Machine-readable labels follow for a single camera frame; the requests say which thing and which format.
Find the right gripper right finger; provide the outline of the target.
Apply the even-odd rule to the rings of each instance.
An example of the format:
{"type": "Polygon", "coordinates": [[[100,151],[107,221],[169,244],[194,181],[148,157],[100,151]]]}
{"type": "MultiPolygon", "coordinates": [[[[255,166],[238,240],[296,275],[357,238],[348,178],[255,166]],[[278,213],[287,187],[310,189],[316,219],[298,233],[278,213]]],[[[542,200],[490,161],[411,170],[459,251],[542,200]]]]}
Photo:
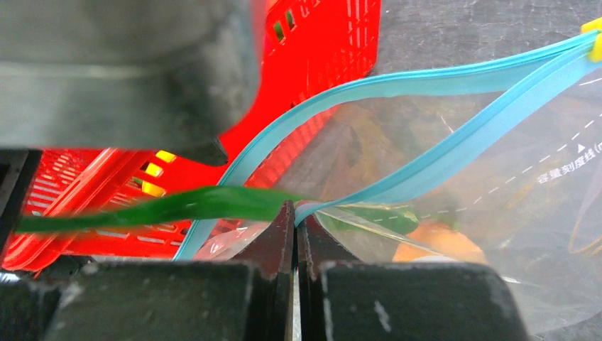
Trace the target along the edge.
{"type": "Polygon", "coordinates": [[[508,286],[457,261],[359,261],[313,217],[297,228],[304,340],[527,340],[508,286]]]}

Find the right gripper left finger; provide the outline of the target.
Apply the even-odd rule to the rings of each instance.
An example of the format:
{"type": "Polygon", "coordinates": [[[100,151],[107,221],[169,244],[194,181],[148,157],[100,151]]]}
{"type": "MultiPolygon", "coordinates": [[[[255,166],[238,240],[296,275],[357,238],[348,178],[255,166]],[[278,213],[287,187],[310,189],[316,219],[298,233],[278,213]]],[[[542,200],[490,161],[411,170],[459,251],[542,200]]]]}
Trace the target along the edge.
{"type": "Polygon", "coordinates": [[[63,291],[47,340],[291,340],[295,208],[228,261],[104,262],[63,291]]]}

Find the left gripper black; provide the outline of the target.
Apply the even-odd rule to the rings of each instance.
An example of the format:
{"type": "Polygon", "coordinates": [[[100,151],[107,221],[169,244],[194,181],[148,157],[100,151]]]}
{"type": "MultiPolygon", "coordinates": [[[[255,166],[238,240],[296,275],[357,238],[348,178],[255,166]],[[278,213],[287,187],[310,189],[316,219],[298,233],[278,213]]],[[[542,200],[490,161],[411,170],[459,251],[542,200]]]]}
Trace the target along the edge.
{"type": "Polygon", "coordinates": [[[1,147],[222,166],[262,53],[262,1],[2,1],[1,147]]]}

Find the long green chili pepper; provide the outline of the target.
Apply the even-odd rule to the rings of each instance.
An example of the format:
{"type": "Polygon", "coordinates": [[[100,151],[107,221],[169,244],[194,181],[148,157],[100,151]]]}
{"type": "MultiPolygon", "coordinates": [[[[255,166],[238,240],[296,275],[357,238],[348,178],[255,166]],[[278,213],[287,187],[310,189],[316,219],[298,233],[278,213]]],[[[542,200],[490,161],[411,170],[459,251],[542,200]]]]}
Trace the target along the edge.
{"type": "Polygon", "coordinates": [[[287,201],[298,204],[314,203],[316,200],[308,195],[274,188],[205,186],[104,212],[88,211],[58,216],[25,215],[16,225],[16,231],[72,234],[85,229],[131,231],[146,225],[183,220],[270,221],[287,201]]]}

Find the yellow orange peach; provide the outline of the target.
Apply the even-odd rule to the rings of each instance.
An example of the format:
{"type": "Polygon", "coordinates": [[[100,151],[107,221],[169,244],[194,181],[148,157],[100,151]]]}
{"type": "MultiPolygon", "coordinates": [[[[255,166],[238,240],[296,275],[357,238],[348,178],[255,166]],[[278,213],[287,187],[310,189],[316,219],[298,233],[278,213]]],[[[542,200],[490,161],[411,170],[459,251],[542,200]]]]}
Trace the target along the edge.
{"type": "Polygon", "coordinates": [[[424,244],[429,251],[401,242],[395,250],[393,261],[407,262],[427,256],[446,256],[457,261],[487,264],[480,247],[443,222],[423,220],[414,231],[405,236],[412,242],[424,244]]]}

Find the clear zip top bag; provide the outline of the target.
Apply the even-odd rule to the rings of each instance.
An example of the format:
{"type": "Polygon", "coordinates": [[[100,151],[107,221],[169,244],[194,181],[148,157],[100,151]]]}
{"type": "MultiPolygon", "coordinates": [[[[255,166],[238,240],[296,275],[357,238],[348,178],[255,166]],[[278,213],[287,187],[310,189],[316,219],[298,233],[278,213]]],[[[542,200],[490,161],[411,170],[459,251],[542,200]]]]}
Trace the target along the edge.
{"type": "Polygon", "coordinates": [[[484,63],[379,75],[308,99],[222,185],[308,195],[354,256],[392,261],[423,220],[480,247],[531,334],[601,321],[601,20],[484,63]]]}

